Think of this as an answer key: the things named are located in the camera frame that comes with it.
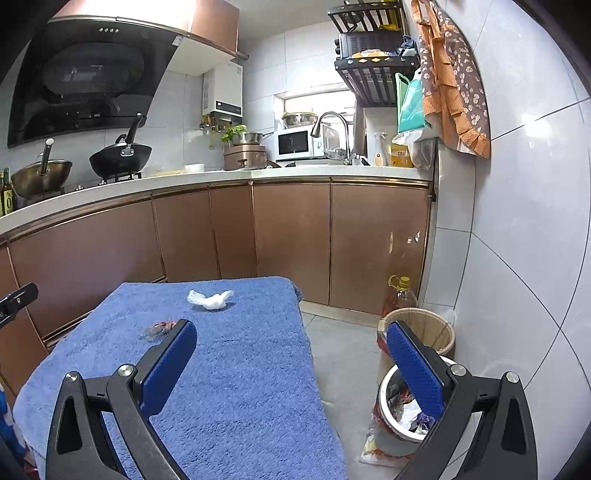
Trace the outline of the blue white gloved left hand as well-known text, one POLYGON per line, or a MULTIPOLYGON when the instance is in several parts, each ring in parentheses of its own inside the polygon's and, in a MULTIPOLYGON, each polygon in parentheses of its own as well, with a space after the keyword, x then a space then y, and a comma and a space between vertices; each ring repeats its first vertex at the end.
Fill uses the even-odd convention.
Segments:
POLYGON ((25 455, 24 447, 21 445, 14 427, 14 421, 10 407, 6 400, 4 390, 0 391, 0 432, 1 439, 17 460, 25 455))

